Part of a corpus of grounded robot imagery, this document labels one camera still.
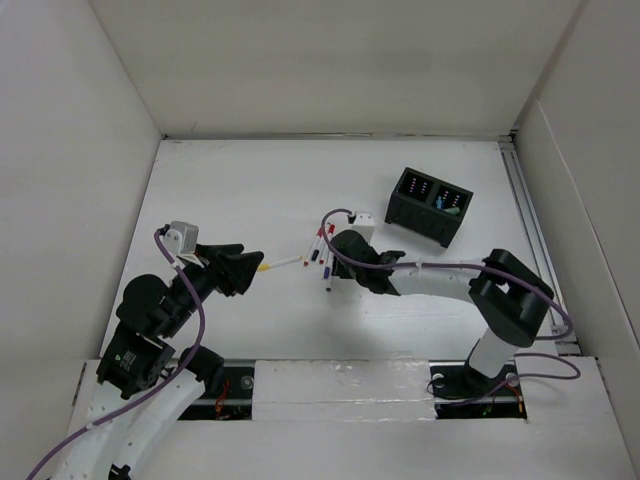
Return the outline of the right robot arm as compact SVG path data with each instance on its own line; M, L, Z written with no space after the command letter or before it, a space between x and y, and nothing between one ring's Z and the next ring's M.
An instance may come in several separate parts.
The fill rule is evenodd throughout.
M554 298L546 283L504 249L492 250L479 265L429 268L420 261L404 262L403 251L376 252L353 229L337 234L330 247L335 273L375 294L449 298L477 308L487 329L458 375L458 382L476 394L494 387L518 350L532 346Z

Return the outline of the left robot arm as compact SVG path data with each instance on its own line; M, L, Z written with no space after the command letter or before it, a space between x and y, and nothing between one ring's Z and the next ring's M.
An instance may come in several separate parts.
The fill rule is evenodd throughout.
M86 424L56 445L29 476L63 452L57 479L135 479L158 442L201 396L224 387L225 360L203 346L204 302L245 293L264 258L241 244L159 248L176 275L129 281L119 323L96 369Z

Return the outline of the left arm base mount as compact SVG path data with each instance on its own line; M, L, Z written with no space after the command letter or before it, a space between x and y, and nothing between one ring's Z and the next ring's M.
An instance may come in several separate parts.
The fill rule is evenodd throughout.
M225 360L201 346L187 369L204 380L204 393L178 417L181 421L252 419L255 360Z

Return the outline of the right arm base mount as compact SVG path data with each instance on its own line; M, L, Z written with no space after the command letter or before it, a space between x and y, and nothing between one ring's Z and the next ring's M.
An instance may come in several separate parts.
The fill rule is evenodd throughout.
M526 406L513 361L498 376L487 379L461 361L429 363L426 390L434 398L437 420L522 419Z

